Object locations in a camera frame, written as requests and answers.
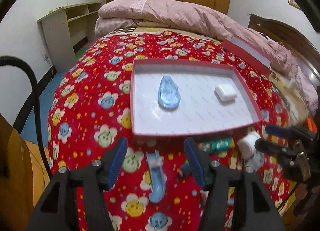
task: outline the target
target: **orange part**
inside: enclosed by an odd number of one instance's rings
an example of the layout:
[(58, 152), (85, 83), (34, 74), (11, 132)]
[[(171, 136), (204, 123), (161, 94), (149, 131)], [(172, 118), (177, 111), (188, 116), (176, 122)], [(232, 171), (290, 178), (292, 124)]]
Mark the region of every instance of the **orange part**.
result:
[(313, 119), (312, 118), (307, 118), (306, 119), (306, 122), (307, 122), (307, 126), (308, 126), (308, 129), (314, 133), (316, 133), (318, 131), (318, 128), (316, 126), (316, 124), (314, 123)]

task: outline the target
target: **box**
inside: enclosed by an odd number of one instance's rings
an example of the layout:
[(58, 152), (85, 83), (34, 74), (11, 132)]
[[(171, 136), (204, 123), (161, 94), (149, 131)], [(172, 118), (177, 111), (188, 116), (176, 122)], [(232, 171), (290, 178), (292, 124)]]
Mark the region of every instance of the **box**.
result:
[(250, 64), (265, 77), (270, 75), (271, 69), (269, 66), (271, 61), (241, 37), (233, 35), (223, 41), (222, 47)]
[[(168, 75), (181, 101), (175, 109), (158, 104), (158, 90)], [(215, 87), (230, 84), (235, 100), (223, 102)], [(131, 122), (136, 136), (194, 136), (224, 132), (262, 121), (260, 109), (234, 67), (206, 61), (135, 60), (131, 77)]]

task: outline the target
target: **red bedspread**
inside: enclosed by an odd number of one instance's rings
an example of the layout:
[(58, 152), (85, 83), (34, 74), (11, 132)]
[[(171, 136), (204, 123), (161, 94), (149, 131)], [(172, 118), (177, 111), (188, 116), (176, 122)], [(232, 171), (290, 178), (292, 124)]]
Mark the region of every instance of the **red bedspread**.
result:
[[(220, 42), (199, 40), (171, 31), (161, 34), (129, 33), (99, 39), (66, 73), (57, 88), (49, 113), (49, 154), (53, 173), (61, 166), (84, 167), (99, 159), (119, 136), (128, 139), (128, 160), (121, 169), (115, 187), (104, 193), (108, 211), (116, 230), (179, 230), (194, 231), (199, 224), (202, 205), (200, 189), (192, 177), (177, 179), (177, 170), (185, 162), (183, 140), (132, 140), (130, 117), (130, 78), (134, 59), (189, 59), (234, 66), (251, 89), (261, 109), (264, 123), (254, 128), (261, 136), (279, 144), (285, 140), (270, 137), (265, 123), (288, 126), (288, 113), (270, 81), (254, 68), (220, 47)], [(151, 179), (145, 152), (157, 149), (164, 156), (166, 195), (158, 204), (148, 201)], [(220, 153), (213, 158), (228, 165), (237, 150)], [(289, 181), (280, 176), (276, 160), (266, 156), (257, 174), (276, 205), (287, 196)], [(78, 216), (86, 231), (82, 189), (78, 189)], [(226, 214), (226, 229), (231, 226), (232, 208)]]

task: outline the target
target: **pink quilt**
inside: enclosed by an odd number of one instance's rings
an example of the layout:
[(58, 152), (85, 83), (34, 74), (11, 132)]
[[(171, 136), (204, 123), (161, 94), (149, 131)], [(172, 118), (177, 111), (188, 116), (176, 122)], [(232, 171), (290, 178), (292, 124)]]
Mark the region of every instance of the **pink quilt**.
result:
[(114, 24), (114, 19), (111, 19), (113, 30), (119, 29), (114, 26), (121, 26), (123, 20), (119, 18), (126, 18), (165, 24), (172, 28), (202, 34), (220, 41), (236, 34), (250, 42), (269, 58), (271, 66), (275, 70), (288, 78), (297, 78), (296, 81), (305, 93), (305, 99), (311, 113), (315, 113), (317, 107), (316, 90), (303, 77), (291, 53), (275, 41), (267, 40), (257, 31), (241, 26), (223, 13), (206, 6), (174, 0), (114, 0), (103, 5), (98, 11), (98, 16), (95, 31), (99, 36), (111, 32), (104, 30), (104, 28), (110, 29), (110, 26), (106, 25), (106, 19), (111, 18), (118, 19), (116, 24)]

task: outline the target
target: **white wall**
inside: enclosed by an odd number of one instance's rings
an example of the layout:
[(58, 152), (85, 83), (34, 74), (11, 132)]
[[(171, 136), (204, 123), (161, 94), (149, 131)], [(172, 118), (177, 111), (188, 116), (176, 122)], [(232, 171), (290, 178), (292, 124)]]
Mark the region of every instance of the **white wall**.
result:
[[(39, 81), (50, 66), (43, 61), (47, 53), (37, 20), (63, 5), (105, 0), (17, 0), (0, 23), (0, 55), (13, 55), (26, 61)], [(0, 113), (13, 124), (31, 93), (27, 76), (19, 69), (0, 68)]]
[(311, 26), (305, 14), (288, 4), (288, 0), (230, 0), (228, 16), (247, 27), (253, 13), (289, 24), (300, 31), (320, 52), (320, 34)]

